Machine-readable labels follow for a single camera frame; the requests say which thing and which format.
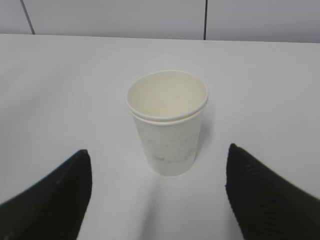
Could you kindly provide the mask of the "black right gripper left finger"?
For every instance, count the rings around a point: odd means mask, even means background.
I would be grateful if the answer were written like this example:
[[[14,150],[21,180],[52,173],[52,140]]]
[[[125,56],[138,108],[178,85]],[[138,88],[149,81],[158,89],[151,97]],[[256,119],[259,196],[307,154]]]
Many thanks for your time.
[[[0,205],[0,238],[75,240],[91,195],[91,158],[82,149],[36,184]]]

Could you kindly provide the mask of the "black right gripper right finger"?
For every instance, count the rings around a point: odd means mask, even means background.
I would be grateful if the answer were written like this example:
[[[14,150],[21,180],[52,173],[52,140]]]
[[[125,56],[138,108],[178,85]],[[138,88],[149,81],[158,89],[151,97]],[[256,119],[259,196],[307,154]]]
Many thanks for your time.
[[[318,240],[320,200],[232,143],[226,194],[245,240]]]

